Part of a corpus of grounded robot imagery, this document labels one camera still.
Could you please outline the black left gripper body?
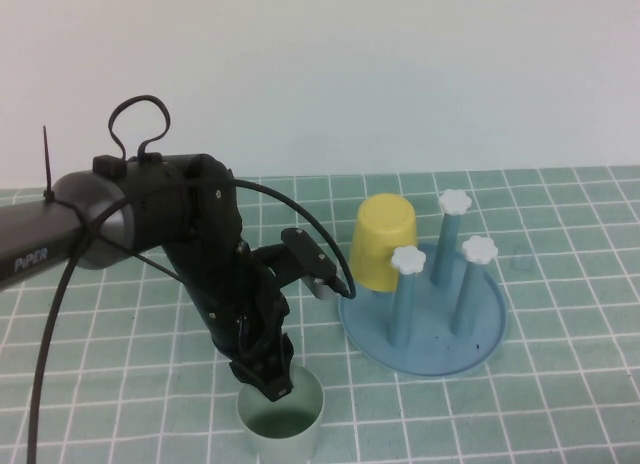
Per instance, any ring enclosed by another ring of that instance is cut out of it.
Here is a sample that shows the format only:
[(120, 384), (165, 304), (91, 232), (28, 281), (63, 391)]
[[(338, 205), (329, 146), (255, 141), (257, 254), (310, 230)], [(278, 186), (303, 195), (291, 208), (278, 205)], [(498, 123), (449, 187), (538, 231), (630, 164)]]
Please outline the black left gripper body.
[(204, 267), (198, 305), (212, 341), (231, 361), (257, 374), (258, 359), (283, 333), (289, 308), (272, 273), (238, 243), (230, 255)]

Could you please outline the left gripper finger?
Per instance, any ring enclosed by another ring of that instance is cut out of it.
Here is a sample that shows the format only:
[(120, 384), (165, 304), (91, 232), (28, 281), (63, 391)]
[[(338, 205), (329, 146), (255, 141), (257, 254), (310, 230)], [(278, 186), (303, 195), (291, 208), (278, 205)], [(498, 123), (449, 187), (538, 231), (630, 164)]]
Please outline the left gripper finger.
[(260, 387), (263, 380), (260, 374), (256, 374), (250, 367), (239, 361), (231, 361), (229, 367), (234, 377), (243, 384), (249, 384), (253, 387)]
[(290, 375), (293, 355), (294, 347), (289, 336), (282, 334), (258, 359), (257, 387), (271, 402), (285, 397), (293, 389)]

